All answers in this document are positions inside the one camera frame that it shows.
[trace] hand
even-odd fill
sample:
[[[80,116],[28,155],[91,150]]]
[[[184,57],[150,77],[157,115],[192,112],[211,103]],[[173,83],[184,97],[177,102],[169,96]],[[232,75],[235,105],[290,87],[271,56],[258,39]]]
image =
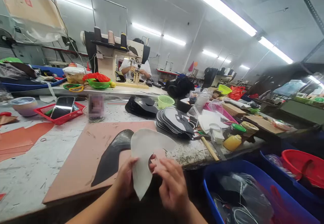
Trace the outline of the hand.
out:
[[[129,70],[132,71],[132,72],[134,72],[135,69],[137,69],[137,68],[136,68],[135,66],[133,66],[133,65],[131,65],[131,66],[129,67]]]
[[[182,167],[173,159],[161,159],[160,162],[166,168],[156,169],[163,179],[159,189],[162,204],[166,209],[185,216],[190,212],[191,202]]]
[[[155,159],[155,155],[150,157],[150,160]],[[131,193],[134,191],[133,180],[132,180],[132,169],[134,164],[138,161],[138,158],[130,157],[126,160],[126,162],[121,166],[118,171],[118,175],[116,177],[114,187],[117,188],[120,196],[122,198],[128,198]],[[154,171],[156,164],[149,164],[151,172]]]

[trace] red basket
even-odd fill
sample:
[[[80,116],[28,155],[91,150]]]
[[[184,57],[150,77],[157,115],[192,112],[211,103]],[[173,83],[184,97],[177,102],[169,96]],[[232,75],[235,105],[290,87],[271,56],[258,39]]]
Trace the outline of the red basket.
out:
[[[309,181],[324,189],[324,160],[314,155],[298,150],[284,150],[281,154],[283,167],[301,178],[301,171],[308,160],[313,160],[310,167],[306,170],[306,177]]]
[[[55,123],[55,124],[58,124],[58,125],[61,125],[61,124],[64,124],[65,122],[73,119],[73,118],[76,118],[80,115],[83,114],[83,108],[85,108],[84,105],[82,104],[79,104],[77,102],[74,103],[75,105],[77,105],[77,107],[79,108],[79,110],[77,111],[74,111],[74,112],[71,112],[67,115],[64,115],[60,118],[56,118],[56,119],[52,119],[48,116],[45,115],[46,112],[48,112],[49,110],[53,109],[55,107],[55,104],[51,104],[51,105],[48,105],[48,106],[45,106],[45,107],[40,107],[40,108],[36,108],[34,109],[34,112],[38,113],[39,115],[43,116],[44,118],[48,119],[49,121]]]

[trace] worker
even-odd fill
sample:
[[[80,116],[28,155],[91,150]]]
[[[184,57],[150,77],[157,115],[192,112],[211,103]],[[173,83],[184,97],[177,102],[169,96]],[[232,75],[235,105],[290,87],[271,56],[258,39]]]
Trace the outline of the worker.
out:
[[[113,218],[124,199],[134,191],[132,168],[138,158],[129,158],[119,169],[115,183],[95,202],[68,221],[67,224],[113,223]],[[164,168],[157,168],[162,184],[159,192],[163,206],[172,211],[182,223],[207,224],[194,204],[189,200],[182,167],[173,159],[160,159]],[[156,164],[150,163],[151,171]]]
[[[144,42],[139,38],[135,38],[133,41],[144,44]],[[126,79],[134,79],[134,70],[138,68],[136,66],[129,65],[128,63],[129,60],[124,59],[119,69],[122,72],[122,74],[126,77]],[[141,64],[139,73],[140,73],[139,79],[143,81],[151,78],[152,73],[151,73],[149,60],[147,60],[144,64]]]

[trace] fluorescent light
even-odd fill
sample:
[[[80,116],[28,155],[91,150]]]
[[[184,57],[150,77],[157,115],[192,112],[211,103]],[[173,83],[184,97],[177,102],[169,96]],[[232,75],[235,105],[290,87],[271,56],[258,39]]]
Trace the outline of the fluorescent light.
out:
[[[233,10],[231,10],[222,1],[220,0],[202,0],[202,1],[212,6],[215,10],[220,12],[222,15],[224,15],[226,18],[228,18],[230,21],[232,21],[235,25],[237,25],[239,28],[241,28],[250,36],[254,36],[257,33],[257,31],[249,23],[247,23],[244,19],[242,19],[238,14],[236,14]]]
[[[181,45],[181,46],[184,46],[184,45],[186,44],[184,41],[181,41],[181,40],[176,39],[176,38],[174,38],[174,37],[171,37],[171,36],[169,36],[169,35],[163,35],[163,37],[164,37],[165,39],[167,39],[167,40],[169,40],[169,41],[171,41],[171,42],[177,43],[177,44],[179,44],[179,45]]]
[[[74,0],[64,0],[64,1],[70,2],[70,3],[72,3],[72,4],[76,4],[76,5],[81,6],[81,7],[83,7],[83,8],[87,8],[87,9],[93,10],[91,6],[88,6],[88,5],[85,5],[85,4],[82,4],[82,3],[79,3],[79,2],[74,1]]]
[[[314,76],[310,75],[310,76],[308,76],[308,79],[311,79],[316,84],[318,84],[320,87],[322,87],[322,89],[324,89],[324,85],[318,79],[316,79]]]
[[[209,51],[207,51],[207,50],[203,50],[202,53],[203,53],[203,54],[206,54],[206,55],[208,55],[208,56],[211,56],[211,57],[218,57],[217,54],[214,54],[214,53],[209,52]]]
[[[230,63],[230,62],[231,62],[231,60],[225,59],[225,58],[223,58],[223,57],[218,57],[218,59],[219,59],[219,60],[222,60],[222,61],[224,61],[224,62],[227,62],[227,63]]]
[[[245,65],[241,65],[240,67],[242,67],[244,69],[250,69],[249,67],[246,67]]]
[[[142,26],[142,25],[137,24],[137,23],[132,23],[132,25],[133,25],[135,28],[139,29],[139,30],[146,31],[146,32],[152,33],[152,34],[154,34],[154,35],[162,36],[162,33],[161,33],[161,32],[158,32],[158,31],[153,30],[153,29],[151,29],[151,28],[148,28],[148,27]]]
[[[259,41],[263,46],[268,48],[270,51],[272,51],[274,54],[276,54],[278,57],[283,59],[286,63],[292,64],[293,60],[290,59],[287,55],[285,55],[281,50],[279,50],[276,46],[274,46],[271,42],[269,42],[266,38],[261,37],[261,40]]]

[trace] blue plastic bin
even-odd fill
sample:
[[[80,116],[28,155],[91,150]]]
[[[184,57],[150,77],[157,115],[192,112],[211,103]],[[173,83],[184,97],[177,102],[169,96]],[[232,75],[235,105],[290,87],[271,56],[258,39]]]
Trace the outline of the blue plastic bin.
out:
[[[291,216],[290,224],[319,224],[320,222],[306,211],[300,204],[298,204],[283,188],[281,188],[269,175],[262,171],[257,166],[244,160],[229,160],[220,163],[212,164],[206,167],[204,172],[204,188],[208,198],[208,204],[212,210],[212,214],[218,224],[223,223],[220,213],[213,201],[210,192],[216,192],[215,185],[212,182],[213,174],[228,174],[230,172],[246,173],[253,176],[256,181],[269,193],[273,192],[273,189],[277,189],[277,193],[280,195],[280,203],[285,206],[285,209]],[[269,199],[275,216],[279,216],[282,211],[275,203],[273,199]]]
[[[39,68],[42,70],[49,70],[52,73],[57,74],[58,77],[63,77],[63,69],[61,68],[54,68],[54,67],[46,67],[46,66],[39,66],[39,65],[33,65],[33,68]],[[54,82],[51,84],[51,86],[57,86],[59,84],[62,84],[66,81],[65,79],[59,80],[57,82]],[[41,85],[20,85],[20,84],[10,84],[10,83],[2,83],[6,86],[7,90],[10,92],[18,92],[18,91],[30,91],[30,90],[36,90],[41,88],[48,88],[47,84],[41,84]]]
[[[266,154],[260,151],[260,168],[275,180],[291,197],[309,211],[314,217],[324,223],[324,201],[308,191],[294,178],[288,176],[275,164],[265,158]]]

